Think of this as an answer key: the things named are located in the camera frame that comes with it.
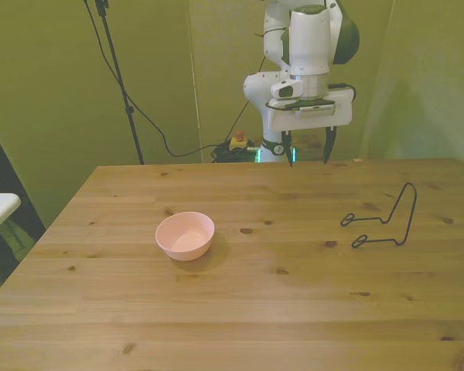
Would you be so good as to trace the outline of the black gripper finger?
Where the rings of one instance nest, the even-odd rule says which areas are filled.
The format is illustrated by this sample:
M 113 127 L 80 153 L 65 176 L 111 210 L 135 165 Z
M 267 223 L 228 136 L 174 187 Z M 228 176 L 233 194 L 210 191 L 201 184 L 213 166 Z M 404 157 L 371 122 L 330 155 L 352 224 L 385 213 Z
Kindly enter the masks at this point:
M 329 161 L 335 142 L 336 127 L 326 128 L 326 143 L 323 148 L 323 161 L 325 164 Z
M 292 135 L 290 131 L 283 131 L 281 133 L 282 145 L 285 150 L 285 155 L 288 159 L 290 166 L 293 166 L 293 154 L 292 154 Z

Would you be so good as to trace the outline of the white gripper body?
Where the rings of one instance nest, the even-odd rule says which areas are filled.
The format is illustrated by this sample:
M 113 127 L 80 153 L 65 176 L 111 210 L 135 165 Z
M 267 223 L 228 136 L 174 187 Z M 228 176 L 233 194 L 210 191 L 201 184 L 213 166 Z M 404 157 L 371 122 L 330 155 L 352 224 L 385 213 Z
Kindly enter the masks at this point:
M 271 131 L 297 131 L 348 125 L 352 121 L 353 90 L 330 90 L 315 100 L 276 100 L 266 103 L 265 123 Z

